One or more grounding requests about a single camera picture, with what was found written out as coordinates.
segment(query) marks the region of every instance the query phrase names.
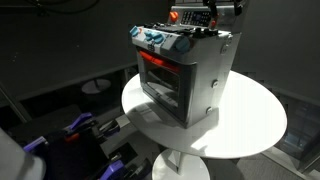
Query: dark wall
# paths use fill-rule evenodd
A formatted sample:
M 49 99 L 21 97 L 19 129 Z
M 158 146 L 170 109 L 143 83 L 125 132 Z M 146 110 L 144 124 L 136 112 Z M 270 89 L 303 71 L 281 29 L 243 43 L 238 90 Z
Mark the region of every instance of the dark wall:
M 0 108 L 2 106 L 7 105 L 7 100 L 3 97 L 3 95 L 0 93 Z
M 320 105 L 320 1 L 251 0 L 233 69 Z
M 27 6 L 25 0 L 0 0 L 0 6 Z
M 135 64 L 128 31 L 136 23 L 166 21 L 168 1 L 100 0 L 81 14 L 49 15 L 0 15 L 0 81 L 18 99 Z

